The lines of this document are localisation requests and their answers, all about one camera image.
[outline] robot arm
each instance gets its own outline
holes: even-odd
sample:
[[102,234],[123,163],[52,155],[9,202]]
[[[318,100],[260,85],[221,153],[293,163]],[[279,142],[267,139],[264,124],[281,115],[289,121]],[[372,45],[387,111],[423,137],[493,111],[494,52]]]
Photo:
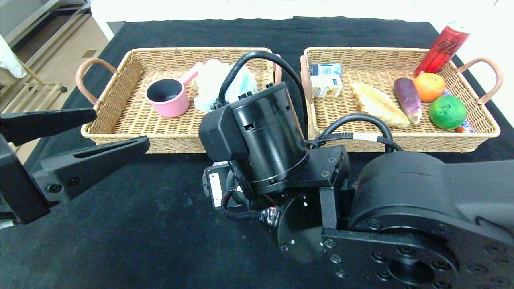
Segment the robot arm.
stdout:
[[[206,195],[230,218],[229,210],[243,207],[263,221],[284,256],[301,263],[323,258],[334,276],[366,288],[513,284],[513,160],[448,165],[423,153],[391,152],[401,148],[375,120],[384,128],[377,140],[389,148],[362,170],[353,190],[344,146],[318,144],[351,138],[328,134],[345,121],[373,117],[343,117],[327,135],[307,141],[283,83],[217,107],[202,121],[200,139],[213,160],[228,165],[206,169]],[[228,178],[231,171],[238,177]]]

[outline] green lime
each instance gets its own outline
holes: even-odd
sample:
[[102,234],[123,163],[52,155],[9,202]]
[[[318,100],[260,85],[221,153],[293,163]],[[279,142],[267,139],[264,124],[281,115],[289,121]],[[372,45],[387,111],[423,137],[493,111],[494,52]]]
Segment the green lime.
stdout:
[[430,106],[430,120],[443,130],[458,128],[466,119],[466,107],[453,95],[438,97]]

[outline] wicker basket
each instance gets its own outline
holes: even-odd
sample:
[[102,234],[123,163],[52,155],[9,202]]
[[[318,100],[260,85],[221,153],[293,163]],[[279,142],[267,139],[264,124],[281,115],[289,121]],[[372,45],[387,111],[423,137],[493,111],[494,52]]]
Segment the wicker basket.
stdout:
[[[251,50],[271,52],[267,48],[138,48],[126,53],[118,69],[100,59],[85,61],[77,71],[77,87],[94,104],[97,119],[82,126],[84,137],[96,144],[130,139],[142,135],[150,139],[147,153],[202,153],[205,152],[198,128],[205,113],[195,109],[196,81],[185,87],[190,106],[179,117],[164,118],[145,99],[145,89],[160,78],[179,78],[196,62],[218,59],[235,63]],[[100,63],[114,73],[97,100],[84,87],[82,77],[93,64]],[[273,82],[274,65],[264,59],[246,63],[255,75],[258,89]],[[281,78],[277,66],[276,78]]]
[[[400,77],[413,79],[413,72],[428,49],[420,48],[371,48],[371,47],[311,47],[300,58],[302,82],[307,97],[309,138],[319,136],[335,120],[353,113],[359,113],[352,95],[352,82],[371,85],[391,97],[398,104],[393,93],[393,83]],[[491,92],[478,98],[463,77],[463,71],[478,61],[487,62],[497,74],[497,84]],[[309,64],[340,63],[342,66],[343,91],[337,98],[311,98]],[[444,77],[450,92],[466,105],[468,119],[476,133],[445,131],[432,124],[428,117],[430,103],[423,103],[423,117],[419,125],[412,124],[406,129],[391,128],[394,140],[404,149],[421,152],[471,152],[490,137],[497,137],[500,128],[487,111],[487,102],[502,84],[502,75],[494,62],[489,59],[475,59],[457,68],[449,62],[438,73]],[[336,132],[360,132],[377,134],[379,130],[366,122],[350,122]],[[344,144],[351,152],[382,151],[383,145],[363,140],[341,140],[329,145]]]

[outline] black tablecloth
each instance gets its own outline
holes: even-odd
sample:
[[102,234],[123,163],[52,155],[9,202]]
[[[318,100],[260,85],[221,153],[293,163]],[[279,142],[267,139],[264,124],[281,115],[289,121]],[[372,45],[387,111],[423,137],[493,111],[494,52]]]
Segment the black tablecloth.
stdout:
[[[100,58],[117,66],[138,47],[268,47],[299,72],[299,57],[310,46],[430,47],[436,36],[428,23],[343,17],[127,23]],[[482,95],[471,74],[465,76]],[[110,77],[94,66],[84,83],[99,96]],[[301,118],[296,90],[286,82]],[[75,89],[64,108],[79,107],[91,105]],[[512,127],[494,104],[487,107],[500,125],[499,137],[472,153],[433,155],[446,162],[514,158]],[[45,138],[26,167],[90,145],[79,128]],[[350,154],[352,178],[377,155]],[[285,259],[259,224],[230,221],[214,211],[201,186],[210,163],[205,154],[145,155],[50,215],[1,230],[0,287],[359,288],[334,278],[326,260]]]

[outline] eggplant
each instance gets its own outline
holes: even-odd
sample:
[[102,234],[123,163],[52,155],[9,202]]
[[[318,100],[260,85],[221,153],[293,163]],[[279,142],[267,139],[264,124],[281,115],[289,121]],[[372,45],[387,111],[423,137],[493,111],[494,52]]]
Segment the eggplant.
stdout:
[[405,77],[398,78],[394,82],[393,90],[401,110],[407,115],[409,121],[419,124],[422,114],[421,99],[412,80]]

